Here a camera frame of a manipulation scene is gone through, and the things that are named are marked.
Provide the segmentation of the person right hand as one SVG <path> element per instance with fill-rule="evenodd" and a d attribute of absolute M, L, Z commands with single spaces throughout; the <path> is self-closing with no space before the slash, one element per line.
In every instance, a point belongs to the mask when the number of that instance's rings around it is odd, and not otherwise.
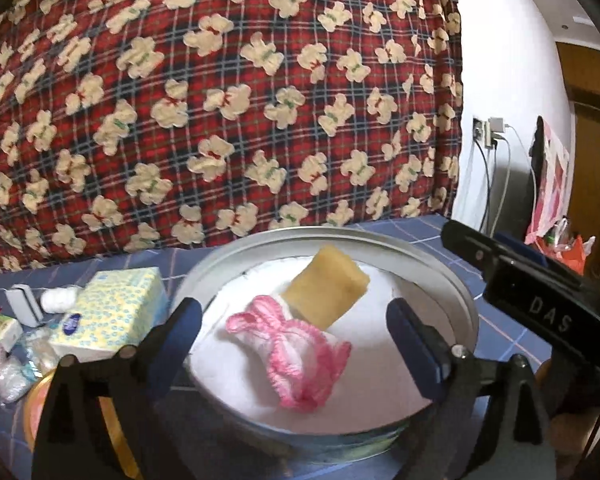
<path fill-rule="evenodd" d="M 558 479 L 570 479 L 600 416 L 600 378 L 554 351 L 535 374 L 547 412 Z"/>

